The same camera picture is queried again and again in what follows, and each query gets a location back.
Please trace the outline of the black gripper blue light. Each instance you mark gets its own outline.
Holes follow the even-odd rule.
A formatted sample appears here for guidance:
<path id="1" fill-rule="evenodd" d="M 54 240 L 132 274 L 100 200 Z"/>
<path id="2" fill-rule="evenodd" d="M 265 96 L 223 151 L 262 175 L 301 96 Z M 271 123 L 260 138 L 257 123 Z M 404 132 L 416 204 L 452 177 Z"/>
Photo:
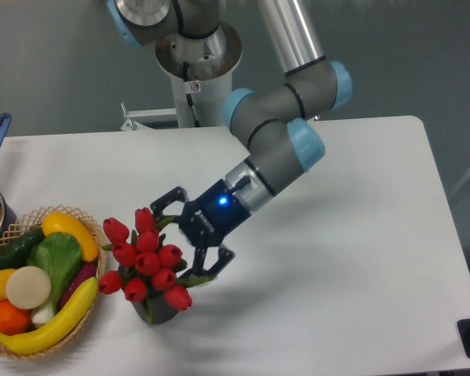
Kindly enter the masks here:
<path id="1" fill-rule="evenodd" d="M 164 210 L 174 202 L 185 203 L 179 217 L 179 229 L 196 248 L 191 272 L 196 277 L 216 277 L 235 258 L 235 252 L 224 244 L 224 238 L 250 217 L 249 210 L 241 203 L 236 192 L 250 182 L 243 177 L 229 188 L 220 179 L 196 200 L 187 202 L 184 188 L 177 186 L 150 203 L 150 210 L 157 222 L 169 218 Z"/>

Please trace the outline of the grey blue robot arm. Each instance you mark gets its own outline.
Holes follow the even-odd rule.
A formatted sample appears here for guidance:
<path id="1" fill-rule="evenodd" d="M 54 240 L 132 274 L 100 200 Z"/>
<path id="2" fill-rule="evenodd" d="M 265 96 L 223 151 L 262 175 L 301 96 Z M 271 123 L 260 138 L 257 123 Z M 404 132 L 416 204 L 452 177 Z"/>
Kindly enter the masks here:
<path id="1" fill-rule="evenodd" d="M 299 1 L 258 3 L 285 76 L 264 95 L 233 89 L 241 41 L 216 1 L 109 1 L 107 8 L 130 46 L 154 44 L 178 126 L 225 125 L 248 150 L 197 199 L 177 187 L 150 206 L 159 223 L 176 223 L 193 245 L 186 276 L 214 277 L 233 259 L 224 238 L 324 156 L 309 120 L 350 98 L 351 76 L 326 58 Z"/>

